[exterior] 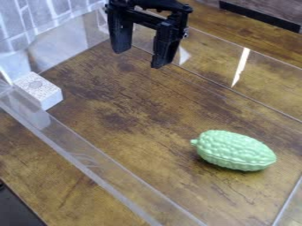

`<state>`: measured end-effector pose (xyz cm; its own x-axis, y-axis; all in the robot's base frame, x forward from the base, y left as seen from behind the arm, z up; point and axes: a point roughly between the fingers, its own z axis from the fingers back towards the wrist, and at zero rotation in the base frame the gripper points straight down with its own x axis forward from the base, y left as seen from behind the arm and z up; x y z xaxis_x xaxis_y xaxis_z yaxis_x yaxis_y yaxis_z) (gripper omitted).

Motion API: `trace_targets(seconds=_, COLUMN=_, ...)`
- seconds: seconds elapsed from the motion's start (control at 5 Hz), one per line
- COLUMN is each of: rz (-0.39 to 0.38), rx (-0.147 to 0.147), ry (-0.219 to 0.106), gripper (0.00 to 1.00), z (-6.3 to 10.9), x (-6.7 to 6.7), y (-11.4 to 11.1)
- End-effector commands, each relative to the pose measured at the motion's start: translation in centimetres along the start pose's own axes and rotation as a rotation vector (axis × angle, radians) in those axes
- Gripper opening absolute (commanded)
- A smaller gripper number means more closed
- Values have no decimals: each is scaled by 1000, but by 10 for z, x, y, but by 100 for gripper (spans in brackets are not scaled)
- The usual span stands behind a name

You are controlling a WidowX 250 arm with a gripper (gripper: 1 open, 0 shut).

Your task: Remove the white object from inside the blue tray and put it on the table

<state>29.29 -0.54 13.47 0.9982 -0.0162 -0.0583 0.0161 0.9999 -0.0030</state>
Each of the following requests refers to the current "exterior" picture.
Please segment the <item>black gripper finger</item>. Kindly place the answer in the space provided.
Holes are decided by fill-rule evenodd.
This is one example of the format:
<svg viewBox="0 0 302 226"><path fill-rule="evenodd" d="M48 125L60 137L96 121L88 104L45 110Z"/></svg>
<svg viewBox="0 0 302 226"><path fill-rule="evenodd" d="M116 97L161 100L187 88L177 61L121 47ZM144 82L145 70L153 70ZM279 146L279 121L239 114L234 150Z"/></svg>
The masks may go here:
<svg viewBox="0 0 302 226"><path fill-rule="evenodd" d="M179 42L177 28L171 23L161 22L153 39L152 68L159 69L173 61Z"/></svg>
<svg viewBox="0 0 302 226"><path fill-rule="evenodd" d="M108 32L112 50L120 54L131 49L133 22L121 11L109 9L107 13Z"/></svg>

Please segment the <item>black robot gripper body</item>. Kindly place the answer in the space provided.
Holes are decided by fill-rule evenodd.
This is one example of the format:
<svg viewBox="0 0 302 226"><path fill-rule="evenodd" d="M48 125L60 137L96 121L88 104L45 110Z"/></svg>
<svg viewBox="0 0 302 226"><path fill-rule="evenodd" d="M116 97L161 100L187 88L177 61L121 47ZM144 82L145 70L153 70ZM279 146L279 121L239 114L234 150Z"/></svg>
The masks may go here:
<svg viewBox="0 0 302 226"><path fill-rule="evenodd" d="M177 0L108 0L108 10L121 11L125 18L135 24L156 30L161 22L171 23L179 32L179 38L185 36L188 15L192 7Z"/></svg>

